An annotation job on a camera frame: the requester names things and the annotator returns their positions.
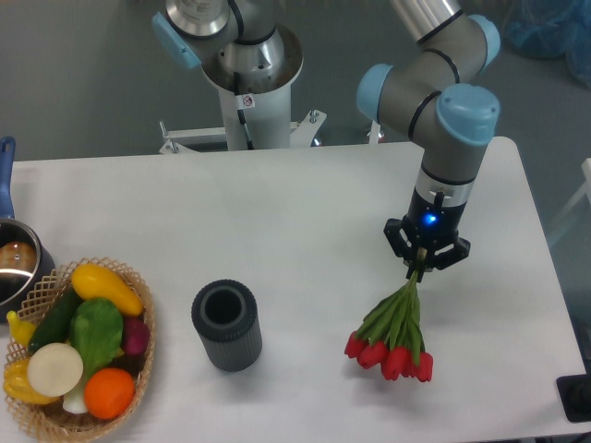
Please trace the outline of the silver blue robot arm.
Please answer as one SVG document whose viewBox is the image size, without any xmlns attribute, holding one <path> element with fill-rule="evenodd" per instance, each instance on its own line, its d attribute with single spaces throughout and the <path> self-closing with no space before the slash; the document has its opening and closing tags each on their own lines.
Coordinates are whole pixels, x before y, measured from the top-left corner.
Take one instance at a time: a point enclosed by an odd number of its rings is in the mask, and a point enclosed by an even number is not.
<svg viewBox="0 0 591 443">
<path fill-rule="evenodd" d="M 424 151 L 408 211 L 384 227 L 408 276 L 421 280 L 470 251 L 458 225 L 500 114 L 496 96 L 472 79 L 497 56 L 501 38 L 492 22 L 467 16 L 455 1 L 396 1 L 393 8 L 419 56 L 401 69 L 370 68 L 356 106 Z M 291 86 L 303 55 L 270 2 L 169 1 L 151 25 L 179 65 L 201 68 L 218 90 L 230 150 L 293 144 Z"/>
</svg>

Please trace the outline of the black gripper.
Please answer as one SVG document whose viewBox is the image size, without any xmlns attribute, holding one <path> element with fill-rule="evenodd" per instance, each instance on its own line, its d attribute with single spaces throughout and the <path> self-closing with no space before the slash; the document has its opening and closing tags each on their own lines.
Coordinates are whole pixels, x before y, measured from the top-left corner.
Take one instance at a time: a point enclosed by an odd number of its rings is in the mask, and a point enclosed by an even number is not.
<svg viewBox="0 0 591 443">
<path fill-rule="evenodd" d="M 437 208 L 414 190 L 404 218 L 386 221 L 384 235 L 394 255 L 407 266 L 406 278 L 416 269 L 417 251 L 419 281 L 434 269 L 444 270 L 468 258 L 471 243 L 458 237 L 465 206 Z"/>
</svg>

